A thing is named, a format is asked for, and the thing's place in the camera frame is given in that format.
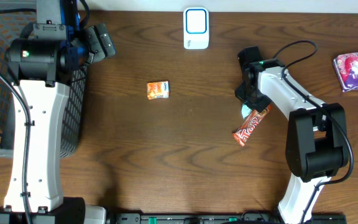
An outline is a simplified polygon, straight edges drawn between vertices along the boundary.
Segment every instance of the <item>gray wire basket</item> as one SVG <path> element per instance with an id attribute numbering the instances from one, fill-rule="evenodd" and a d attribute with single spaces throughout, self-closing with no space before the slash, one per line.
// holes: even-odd
<path id="1" fill-rule="evenodd" d="M 35 8 L 35 1 L 0 1 L 0 9 Z M 11 42 L 20 36 L 20 32 L 28 22 L 36 20 L 33 12 L 17 12 L 0 14 L 0 72 L 7 75 L 5 51 Z M 73 80 L 84 77 L 83 72 L 75 71 Z M 60 157 L 74 154 L 80 131 L 81 111 L 84 99 L 85 81 L 74 82 L 70 87 L 70 96 L 63 115 L 62 143 Z M 0 81 L 0 157 L 13 157 L 14 142 L 14 106 L 12 94 Z"/>

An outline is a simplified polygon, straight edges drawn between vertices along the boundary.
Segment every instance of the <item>candy bar wrapper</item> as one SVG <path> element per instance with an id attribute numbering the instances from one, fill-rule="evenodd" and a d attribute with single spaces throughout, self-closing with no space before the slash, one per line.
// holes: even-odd
<path id="1" fill-rule="evenodd" d="M 343 92 L 358 89 L 358 53 L 338 56 L 334 68 Z"/>
<path id="2" fill-rule="evenodd" d="M 252 110 L 251 114 L 244 121 L 244 124 L 233 133 L 234 139 L 241 145 L 245 146 L 249 136 L 252 134 L 260 121 L 272 110 L 272 105 L 268 105 L 266 109 L 258 113 L 257 110 Z"/>
<path id="3" fill-rule="evenodd" d="M 147 98 L 149 100 L 153 100 L 157 98 L 169 98 L 168 81 L 148 83 Z"/>

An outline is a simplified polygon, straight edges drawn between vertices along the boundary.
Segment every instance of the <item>green light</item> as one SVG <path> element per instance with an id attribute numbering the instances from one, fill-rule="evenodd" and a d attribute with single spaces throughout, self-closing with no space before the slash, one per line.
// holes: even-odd
<path id="1" fill-rule="evenodd" d="M 23 50 L 23 52 L 22 52 L 23 57 L 28 57 L 29 55 L 30 55 L 30 53 L 28 51 Z"/>
<path id="2" fill-rule="evenodd" d="M 149 224 L 157 224 L 157 218 L 150 217 L 149 218 Z"/>

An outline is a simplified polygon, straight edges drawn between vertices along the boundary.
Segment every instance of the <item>white robotic arm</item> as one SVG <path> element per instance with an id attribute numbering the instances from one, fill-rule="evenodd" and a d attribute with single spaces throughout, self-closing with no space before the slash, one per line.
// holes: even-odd
<path id="1" fill-rule="evenodd" d="M 258 47 L 244 49 L 238 58 L 245 80 L 236 90 L 238 99 L 258 111 L 273 102 L 289 121 L 285 153 L 292 174 L 285 196 L 278 204 L 280 218 L 285 223 L 299 223 L 303 215 L 303 221 L 310 220 L 313 205 L 323 188 L 319 186 L 314 194 L 316 185 L 329 181 L 348 160 L 337 130 L 319 109 L 326 107 L 346 130 L 343 108 L 338 104 L 326 105 L 309 94 L 279 60 L 262 60 Z M 314 131 L 326 131 L 327 135 L 314 139 Z"/>
<path id="2" fill-rule="evenodd" d="M 60 183 L 60 143 L 62 120 L 70 87 L 56 83 L 55 87 L 45 86 L 41 80 L 21 80 L 15 86 L 17 92 L 30 108 L 34 125 L 30 132 L 29 165 L 27 188 L 30 192 L 30 211 L 43 209 L 51 211 L 63 203 Z M 4 207 L 12 212 L 24 212 L 22 192 L 22 170 L 24 154 L 25 119 L 17 99 L 15 106 L 15 140 L 12 176 L 4 201 Z"/>
<path id="3" fill-rule="evenodd" d="M 309 95 L 310 98 L 317 104 L 323 106 L 324 102 L 309 94 L 299 83 L 297 83 L 290 75 L 288 70 L 285 72 L 287 79 L 301 90 L 304 94 Z M 285 115 L 287 119 L 290 117 L 290 112 L 298 109 L 312 110 L 316 107 L 305 101 L 292 87 L 290 87 L 284 79 L 282 79 L 282 67 L 267 68 L 264 72 L 259 74 L 258 89 L 260 92 L 269 97 Z M 313 127 L 313 131 L 318 131 L 317 127 Z M 329 181 L 330 177 L 317 177 L 309 182 L 303 182 L 300 177 L 291 174 L 290 183 L 284 198 L 278 204 L 278 211 L 285 223 L 299 223 L 306 208 L 306 205 L 313 194 L 314 187 L 319 182 Z M 311 211 L 314 203 L 317 201 L 320 191 L 316 194 L 313 202 L 306 213 L 305 221 L 310 220 Z"/>

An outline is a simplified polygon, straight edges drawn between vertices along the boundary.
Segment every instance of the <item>white device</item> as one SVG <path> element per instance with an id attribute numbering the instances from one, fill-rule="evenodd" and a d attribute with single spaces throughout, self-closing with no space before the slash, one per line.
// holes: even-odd
<path id="1" fill-rule="evenodd" d="M 204 7 L 189 7 L 183 12 L 183 46 L 205 49 L 209 44 L 209 12 Z"/>

